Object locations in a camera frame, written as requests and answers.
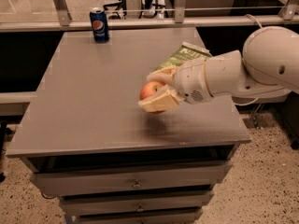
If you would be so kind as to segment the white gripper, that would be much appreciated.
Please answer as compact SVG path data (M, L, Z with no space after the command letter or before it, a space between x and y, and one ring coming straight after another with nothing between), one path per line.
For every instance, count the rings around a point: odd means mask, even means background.
M153 95L148 113L164 112L176 108L185 100L191 105L206 103L212 99L205 80L205 58L189 60L179 68L167 66L151 72L147 81L159 81L166 85Z

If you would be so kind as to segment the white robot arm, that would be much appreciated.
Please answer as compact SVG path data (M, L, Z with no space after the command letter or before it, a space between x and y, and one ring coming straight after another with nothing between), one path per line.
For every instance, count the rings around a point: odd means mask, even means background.
M299 34L267 26L253 32L241 51L188 60L147 76L160 84L138 102L148 113L199 104L214 97L277 98L299 92Z

